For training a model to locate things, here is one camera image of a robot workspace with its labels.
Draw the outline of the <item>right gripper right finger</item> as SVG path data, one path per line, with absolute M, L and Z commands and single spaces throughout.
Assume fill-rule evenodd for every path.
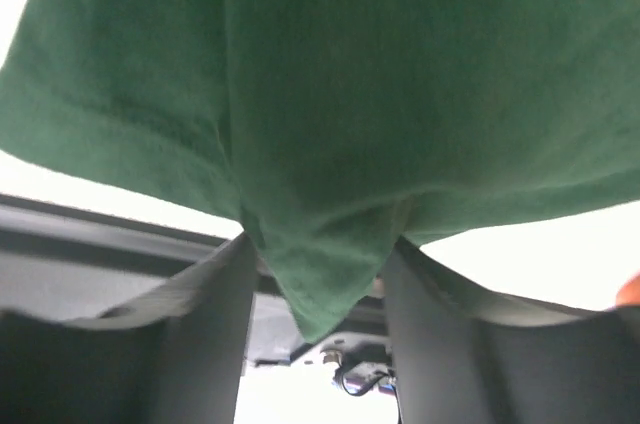
M 635 423 L 639 311 L 491 291 L 400 240 L 384 304 L 406 423 Z

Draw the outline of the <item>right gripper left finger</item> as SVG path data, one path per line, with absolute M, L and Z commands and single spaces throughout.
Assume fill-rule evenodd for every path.
M 1 313 L 5 423 L 230 423 L 256 286 L 246 236 L 94 318 Z

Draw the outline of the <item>white green sleeved t shirt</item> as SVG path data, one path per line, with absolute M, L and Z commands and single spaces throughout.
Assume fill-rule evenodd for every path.
M 639 0 L 27 0 L 1 147 L 242 224 L 301 334 L 400 237 L 639 197 Z

